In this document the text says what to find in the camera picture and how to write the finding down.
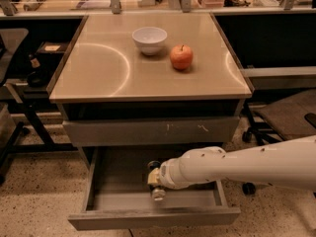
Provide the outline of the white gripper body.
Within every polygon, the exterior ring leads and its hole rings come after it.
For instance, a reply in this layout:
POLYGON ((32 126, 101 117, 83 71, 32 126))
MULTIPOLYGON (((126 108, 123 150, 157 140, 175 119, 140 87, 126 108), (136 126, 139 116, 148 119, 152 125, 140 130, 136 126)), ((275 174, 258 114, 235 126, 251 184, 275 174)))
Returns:
POLYGON ((159 169, 160 183, 169 189, 178 189, 179 185, 179 161, 176 158, 163 162, 159 169))

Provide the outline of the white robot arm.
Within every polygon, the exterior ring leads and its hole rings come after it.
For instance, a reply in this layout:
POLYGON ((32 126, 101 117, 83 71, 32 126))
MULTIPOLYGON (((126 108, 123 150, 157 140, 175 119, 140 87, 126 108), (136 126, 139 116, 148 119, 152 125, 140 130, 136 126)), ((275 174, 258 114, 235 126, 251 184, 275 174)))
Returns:
POLYGON ((152 170, 147 184, 173 190, 216 180, 316 191, 316 136, 226 152, 192 149, 152 170))

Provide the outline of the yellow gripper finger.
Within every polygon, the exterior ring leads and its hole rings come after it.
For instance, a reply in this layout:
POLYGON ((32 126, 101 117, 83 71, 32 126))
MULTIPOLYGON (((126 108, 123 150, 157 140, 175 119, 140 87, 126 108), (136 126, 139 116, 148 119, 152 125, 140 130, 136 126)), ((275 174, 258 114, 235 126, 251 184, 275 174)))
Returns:
POLYGON ((147 184, 149 186, 153 186, 153 187, 157 187, 160 185, 159 169, 158 168, 155 168, 154 170, 152 170, 149 173, 148 179, 147 179, 147 184))

